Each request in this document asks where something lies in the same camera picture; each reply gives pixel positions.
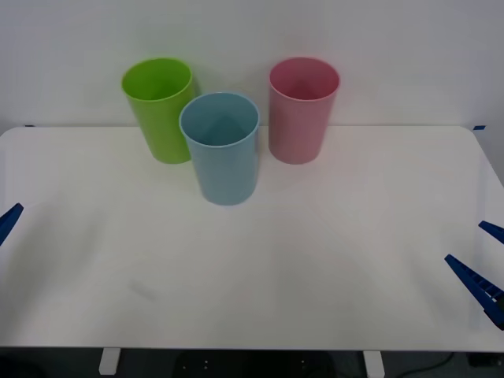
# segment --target cup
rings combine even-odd
[[[236,205],[254,192],[258,180],[259,110],[246,96],[204,94],[180,114],[203,197]]]
[[[182,109],[195,97],[189,66],[167,57],[142,61],[124,74],[122,88],[152,155],[163,163],[190,160],[179,128]]]
[[[303,164],[321,152],[339,86],[329,63],[313,57],[281,61],[269,74],[269,150],[280,161]]]

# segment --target white table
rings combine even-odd
[[[0,345],[504,351],[443,258],[504,287],[504,190],[458,127],[331,127],[221,207],[190,162],[137,128],[16,128],[0,138]]]

